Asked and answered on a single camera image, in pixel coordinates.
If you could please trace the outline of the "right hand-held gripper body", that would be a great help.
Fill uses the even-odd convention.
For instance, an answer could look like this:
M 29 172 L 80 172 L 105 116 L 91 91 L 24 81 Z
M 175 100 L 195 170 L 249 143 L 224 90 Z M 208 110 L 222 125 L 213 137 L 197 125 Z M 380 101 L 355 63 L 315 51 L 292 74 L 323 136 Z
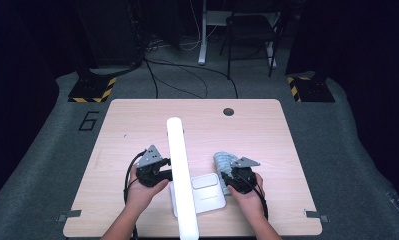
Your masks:
M 237 192 L 246 194 L 251 192 L 257 185 L 255 173 L 252 167 L 260 166 L 259 162 L 242 157 L 231 164 L 232 181 L 227 186 L 232 186 Z

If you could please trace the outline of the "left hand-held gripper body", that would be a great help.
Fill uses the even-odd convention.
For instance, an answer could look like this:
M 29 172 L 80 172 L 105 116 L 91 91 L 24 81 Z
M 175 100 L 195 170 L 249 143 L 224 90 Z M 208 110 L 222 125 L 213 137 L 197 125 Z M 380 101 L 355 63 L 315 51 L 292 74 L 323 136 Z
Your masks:
M 153 187 L 162 180 L 161 154 L 154 145 L 151 145 L 136 164 L 136 176 L 139 182 L 146 187 Z

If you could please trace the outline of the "white desk lamp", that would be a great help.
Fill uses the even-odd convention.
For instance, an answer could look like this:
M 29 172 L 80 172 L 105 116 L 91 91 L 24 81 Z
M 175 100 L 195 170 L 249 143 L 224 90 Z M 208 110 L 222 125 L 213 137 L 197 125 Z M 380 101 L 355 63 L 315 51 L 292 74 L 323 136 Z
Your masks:
M 167 136 L 172 163 L 170 184 L 174 215 L 181 240 L 198 240 L 197 214 L 223 208 L 226 200 L 215 173 L 191 177 L 180 118 L 167 120 Z

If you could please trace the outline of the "light blue cleaning cloth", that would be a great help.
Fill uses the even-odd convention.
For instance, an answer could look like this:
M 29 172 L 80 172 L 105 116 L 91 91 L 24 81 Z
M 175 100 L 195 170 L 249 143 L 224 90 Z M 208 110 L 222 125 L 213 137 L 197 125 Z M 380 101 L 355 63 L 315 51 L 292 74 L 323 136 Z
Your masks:
M 223 178 L 223 175 L 227 175 L 232 178 L 232 166 L 231 164 L 238 160 L 238 157 L 228 152 L 217 152 L 213 156 L 214 163 L 216 166 L 217 174 L 220 179 L 221 188 L 224 195 L 229 195 L 230 191 L 227 188 L 227 184 Z

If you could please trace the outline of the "person's right hand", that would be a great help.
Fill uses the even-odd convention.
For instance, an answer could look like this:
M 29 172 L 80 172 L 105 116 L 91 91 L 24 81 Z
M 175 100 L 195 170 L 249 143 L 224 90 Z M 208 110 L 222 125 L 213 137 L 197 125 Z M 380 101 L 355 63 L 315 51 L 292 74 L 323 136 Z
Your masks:
M 228 186 L 230 194 L 236 199 L 241 212 L 244 217 L 248 220 L 256 220 L 258 218 L 265 219 L 264 207 L 261 198 L 265 197 L 265 193 L 262 190 L 263 179 L 256 173 L 257 185 L 255 188 L 246 194 L 237 192 L 232 186 Z

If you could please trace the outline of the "person's left hand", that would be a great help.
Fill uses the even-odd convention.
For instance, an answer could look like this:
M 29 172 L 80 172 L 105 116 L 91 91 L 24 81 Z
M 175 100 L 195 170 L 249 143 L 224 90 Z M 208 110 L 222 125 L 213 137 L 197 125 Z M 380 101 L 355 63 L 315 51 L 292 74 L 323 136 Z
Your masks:
M 154 187 L 146 187 L 138 180 L 129 184 L 125 210 L 140 215 L 151 203 L 155 195 L 160 193 L 168 185 L 168 180 L 162 180 Z

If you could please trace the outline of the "black yellow striped stand base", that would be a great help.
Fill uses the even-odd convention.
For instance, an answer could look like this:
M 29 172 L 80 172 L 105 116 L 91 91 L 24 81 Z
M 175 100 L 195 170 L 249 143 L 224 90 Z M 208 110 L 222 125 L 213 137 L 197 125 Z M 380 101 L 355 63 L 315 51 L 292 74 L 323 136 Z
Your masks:
M 111 94 L 115 78 L 99 78 L 92 85 L 77 81 L 68 95 L 69 102 L 105 102 Z
M 308 77 L 288 77 L 288 84 L 296 102 L 327 102 L 335 101 L 325 83 L 316 83 Z

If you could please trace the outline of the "dark cabinet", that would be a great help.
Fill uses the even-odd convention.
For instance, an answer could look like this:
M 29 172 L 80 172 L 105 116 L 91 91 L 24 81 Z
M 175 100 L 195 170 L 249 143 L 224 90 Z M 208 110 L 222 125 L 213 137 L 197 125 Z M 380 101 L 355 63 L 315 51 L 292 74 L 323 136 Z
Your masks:
M 129 0 L 74 0 L 98 67 L 138 66 Z

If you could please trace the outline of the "black chair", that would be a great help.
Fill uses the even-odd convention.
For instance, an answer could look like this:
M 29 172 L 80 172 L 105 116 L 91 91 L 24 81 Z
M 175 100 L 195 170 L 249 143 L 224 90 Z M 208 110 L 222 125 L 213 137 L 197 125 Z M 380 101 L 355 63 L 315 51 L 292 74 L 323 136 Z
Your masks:
M 231 64 L 234 60 L 232 49 L 235 43 L 252 43 L 266 49 L 266 59 L 269 61 L 268 76 L 272 75 L 278 42 L 283 32 L 283 17 L 279 16 L 271 23 L 264 15 L 232 15 L 226 19 L 226 34 L 219 54 L 228 47 L 227 78 L 231 78 Z

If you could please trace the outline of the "grey metal table bracket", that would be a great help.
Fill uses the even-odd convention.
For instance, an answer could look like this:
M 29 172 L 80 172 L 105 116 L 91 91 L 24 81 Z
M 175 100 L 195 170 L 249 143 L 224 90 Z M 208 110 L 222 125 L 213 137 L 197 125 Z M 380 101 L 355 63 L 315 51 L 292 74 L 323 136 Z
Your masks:
M 307 218 L 319 219 L 321 222 L 330 222 L 328 215 L 320 214 L 318 211 L 304 209 L 304 214 Z
M 58 217 L 56 218 L 56 221 L 64 222 L 68 218 L 79 217 L 80 215 L 81 215 L 81 210 L 70 210 L 67 211 L 66 213 L 59 214 Z

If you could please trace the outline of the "white desk frame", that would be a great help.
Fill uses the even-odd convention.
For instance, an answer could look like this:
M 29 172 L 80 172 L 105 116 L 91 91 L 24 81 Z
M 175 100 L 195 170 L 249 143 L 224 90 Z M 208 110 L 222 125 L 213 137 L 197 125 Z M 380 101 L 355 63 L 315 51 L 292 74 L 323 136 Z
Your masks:
M 206 54 L 207 54 L 207 44 L 208 44 L 208 34 L 207 27 L 208 26 L 226 26 L 226 19 L 232 14 L 229 11 L 221 10 L 208 10 L 207 2 L 209 0 L 202 0 L 202 29 L 200 32 L 200 51 L 198 57 L 198 64 L 204 65 L 206 63 Z M 280 12 L 276 13 L 258 13 L 258 14 L 245 14 L 239 13 L 234 15 L 264 15 L 268 18 L 271 23 L 274 23 L 275 20 L 281 16 Z

